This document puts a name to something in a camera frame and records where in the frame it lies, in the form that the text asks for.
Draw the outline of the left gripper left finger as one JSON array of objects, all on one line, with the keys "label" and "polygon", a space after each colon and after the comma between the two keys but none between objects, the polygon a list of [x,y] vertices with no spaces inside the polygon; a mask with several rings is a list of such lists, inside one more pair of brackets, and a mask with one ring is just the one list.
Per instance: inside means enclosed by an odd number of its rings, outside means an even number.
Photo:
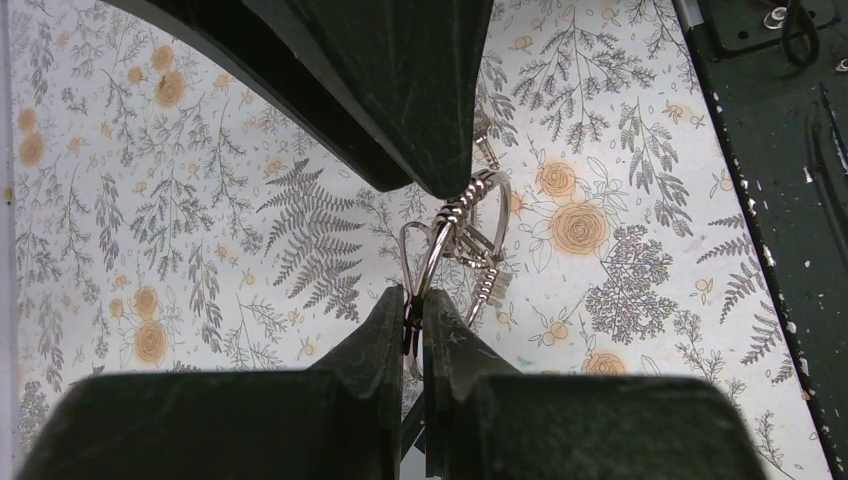
[{"label": "left gripper left finger", "polygon": [[404,292],[304,370],[114,374],[78,383],[23,479],[396,479]]}]

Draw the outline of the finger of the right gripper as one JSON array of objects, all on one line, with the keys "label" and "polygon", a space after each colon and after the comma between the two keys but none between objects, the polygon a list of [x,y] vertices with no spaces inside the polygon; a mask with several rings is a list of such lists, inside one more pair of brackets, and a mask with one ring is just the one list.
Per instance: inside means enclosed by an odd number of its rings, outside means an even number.
[{"label": "finger of the right gripper", "polygon": [[447,199],[472,168],[489,1],[122,1],[291,118],[373,188]]}]

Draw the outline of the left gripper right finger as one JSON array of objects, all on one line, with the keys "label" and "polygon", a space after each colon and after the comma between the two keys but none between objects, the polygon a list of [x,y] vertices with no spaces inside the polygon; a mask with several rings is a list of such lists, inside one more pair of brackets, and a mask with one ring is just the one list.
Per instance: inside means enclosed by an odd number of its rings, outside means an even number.
[{"label": "left gripper right finger", "polygon": [[695,378],[524,374],[422,302],[426,471],[444,479],[761,479],[746,428]]}]

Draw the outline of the silver keyring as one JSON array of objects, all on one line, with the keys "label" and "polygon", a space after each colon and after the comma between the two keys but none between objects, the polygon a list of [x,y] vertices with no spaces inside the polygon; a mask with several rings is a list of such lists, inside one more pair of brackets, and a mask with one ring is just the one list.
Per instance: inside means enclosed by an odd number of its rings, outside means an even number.
[{"label": "silver keyring", "polygon": [[[466,189],[446,201],[431,223],[410,221],[401,227],[399,233],[403,286],[406,291],[404,361],[411,377],[418,381],[424,379],[419,361],[423,300],[431,290],[440,262],[443,259],[453,260],[478,272],[476,283],[471,289],[470,306],[465,314],[465,325],[468,327],[474,325],[486,306],[501,306],[512,278],[501,269],[510,221],[511,181],[509,175],[501,169],[489,140],[494,130],[494,121],[480,111],[474,115],[473,127],[475,147],[482,153],[487,166],[471,175]],[[495,233],[487,236],[477,227],[477,208],[493,195],[499,198],[499,214]],[[406,250],[408,231],[411,229],[423,232],[427,240],[427,250],[416,274],[411,271]]]}]

